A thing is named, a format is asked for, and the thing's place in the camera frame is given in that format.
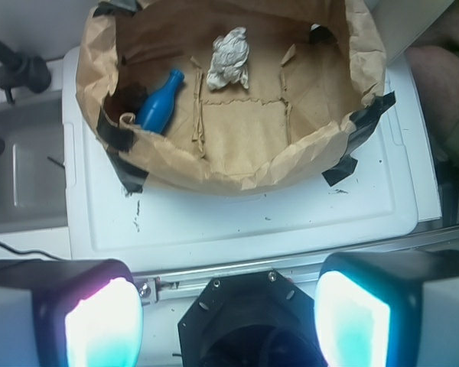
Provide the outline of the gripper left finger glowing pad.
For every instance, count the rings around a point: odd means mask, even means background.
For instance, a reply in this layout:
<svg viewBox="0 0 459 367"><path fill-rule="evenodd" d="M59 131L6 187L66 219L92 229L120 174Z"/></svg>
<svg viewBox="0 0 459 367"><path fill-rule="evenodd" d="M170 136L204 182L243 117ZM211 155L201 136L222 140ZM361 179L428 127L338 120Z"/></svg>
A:
<svg viewBox="0 0 459 367"><path fill-rule="evenodd" d="M0 260L0 366L134 366L142 321L119 260Z"/></svg>

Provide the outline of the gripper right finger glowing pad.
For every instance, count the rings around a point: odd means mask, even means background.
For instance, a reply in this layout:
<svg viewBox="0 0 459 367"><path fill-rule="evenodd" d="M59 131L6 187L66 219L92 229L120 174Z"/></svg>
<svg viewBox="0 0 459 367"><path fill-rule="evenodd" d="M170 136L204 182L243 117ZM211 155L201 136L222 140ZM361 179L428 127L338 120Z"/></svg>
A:
<svg viewBox="0 0 459 367"><path fill-rule="evenodd" d="M330 366L459 366L459 251L339 253L314 320Z"/></svg>

